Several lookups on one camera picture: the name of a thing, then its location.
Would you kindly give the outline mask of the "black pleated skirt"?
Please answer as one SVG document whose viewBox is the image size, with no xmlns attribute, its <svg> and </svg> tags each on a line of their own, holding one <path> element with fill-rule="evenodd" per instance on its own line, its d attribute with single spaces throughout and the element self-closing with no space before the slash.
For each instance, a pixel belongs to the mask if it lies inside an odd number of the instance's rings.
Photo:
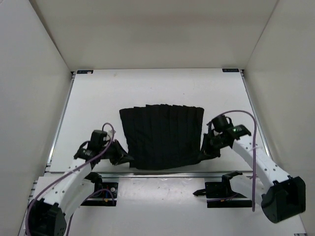
<svg viewBox="0 0 315 236">
<path fill-rule="evenodd" d="M 146 105 L 119 111 L 130 167 L 167 170 L 200 163 L 204 109 L 180 105 Z"/>
</svg>

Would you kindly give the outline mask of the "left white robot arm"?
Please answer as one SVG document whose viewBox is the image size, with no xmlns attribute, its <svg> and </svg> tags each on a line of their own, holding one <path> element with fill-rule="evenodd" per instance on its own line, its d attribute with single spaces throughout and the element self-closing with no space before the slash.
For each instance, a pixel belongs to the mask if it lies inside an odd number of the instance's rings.
<svg viewBox="0 0 315 236">
<path fill-rule="evenodd" d="M 87 199 L 102 196 L 115 202 L 111 189 L 104 187 L 102 177 L 93 172 L 101 159 L 109 159 L 113 165 L 133 161 L 117 140 L 82 143 L 67 172 L 30 202 L 25 219 L 26 235 L 68 235 L 74 212 Z"/>
</svg>

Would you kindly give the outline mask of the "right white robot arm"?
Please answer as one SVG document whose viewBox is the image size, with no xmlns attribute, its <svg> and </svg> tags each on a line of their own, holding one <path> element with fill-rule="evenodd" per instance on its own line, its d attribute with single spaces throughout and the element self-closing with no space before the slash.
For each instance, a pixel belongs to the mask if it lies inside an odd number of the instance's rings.
<svg viewBox="0 0 315 236">
<path fill-rule="evenodd" d="M 292 177 L 279 167 L 254 143 L 250 131 L 243 125 L 212 129 L 204 134 L 201 154 L 219 157 L 220 150 L 230 147 L 252 168 L 252 178 L 239 171 L 221 177 L 217 191 L 227 197 L 241 194 L 261 206 L 272 223 L 303 213 L 306 210 L 306 185 L 300 177 Z"/>
</svg>

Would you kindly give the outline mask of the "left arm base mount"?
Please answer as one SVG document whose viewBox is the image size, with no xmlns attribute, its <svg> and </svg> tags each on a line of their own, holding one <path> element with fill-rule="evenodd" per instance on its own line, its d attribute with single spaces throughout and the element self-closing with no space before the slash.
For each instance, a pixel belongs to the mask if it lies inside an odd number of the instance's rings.
<svg viewBox="0 0 315 236">
<path fill-rule="evenodd" d="M 106 180 L 98 173 L 90 173 L 85 177 L 93 186 L 92 195 L 81 203 L 81 206 L 115 207 L 117 205 L 118 187 L 117 180 Z"/>
</svg>

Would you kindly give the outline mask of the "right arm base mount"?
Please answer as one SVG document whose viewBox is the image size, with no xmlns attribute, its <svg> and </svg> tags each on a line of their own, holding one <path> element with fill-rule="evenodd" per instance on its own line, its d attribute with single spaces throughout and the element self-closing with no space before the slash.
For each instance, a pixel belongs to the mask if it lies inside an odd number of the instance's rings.
<svg viewBox="0 0 315 236">
<path fill-rule="evenodd" d="M 195 197 L 206 196 L 207 208 L 247 208 L 252 201 L 244 195 L 232 191 L 230 180 L 244 175 L 239 171 L 227 173 L 221 182 L 205 182 L 205 188 L 193 192 Z"/>
</svg>

